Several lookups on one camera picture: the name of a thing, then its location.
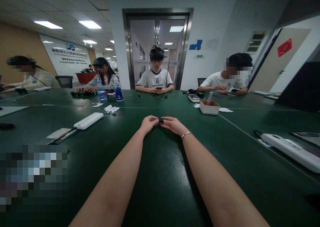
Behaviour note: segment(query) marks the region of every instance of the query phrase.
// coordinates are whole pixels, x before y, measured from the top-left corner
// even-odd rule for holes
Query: red counter
[[[79,83],[80,84],[87,84],[89,83],[97,73],[91,72],[91,73],[76,73]]]

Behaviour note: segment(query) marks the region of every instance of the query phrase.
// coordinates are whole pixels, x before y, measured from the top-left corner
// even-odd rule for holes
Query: office chair
[[[198,78],[198,87],[206,80],[207,78]]]
[[[72,79],[73,79],[73,76],[64,76],[64,75],[56,76],[56,80],[58,81],[61,88],[72,88]]]

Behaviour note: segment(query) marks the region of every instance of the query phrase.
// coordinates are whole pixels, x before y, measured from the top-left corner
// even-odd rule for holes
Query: bracelet
[[[181,139],[183,139],[183,137],[185,137],[187,134],[192,134],[191,132],[186,132],[181,136]]]

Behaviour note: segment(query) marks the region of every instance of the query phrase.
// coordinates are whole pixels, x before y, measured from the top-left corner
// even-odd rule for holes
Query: screwdriver
[[[220,92],[221,94],[226,94],[226,95],[231,95],[229,93],[226,93],[226,92]]]

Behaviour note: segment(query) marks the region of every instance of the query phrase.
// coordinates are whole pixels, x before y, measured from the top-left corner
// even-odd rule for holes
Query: white t-shirt
[[[224,79],[221,75],[221,71],[210,75],[200,86],[213,87],[218,84],[224,84],[228,86],[226,90],[223,90],[226,92],[230,91],[232,87],[235,89],[241,89],[243,87],[246,87],[246,84],[242,79]]]
[[[170,73],[168,73],[168,77],[167,77],[167,73],[168,71],[165,69],[160,70],[158,73],[155,73],[150,70],[146,70],[142,74],[140,80],[136,85],[141,85],[142,87],[146,87],[146,88],[152,88],[154,86],[167,88],[170,84],[173,85],[173,82],[170,77]]]

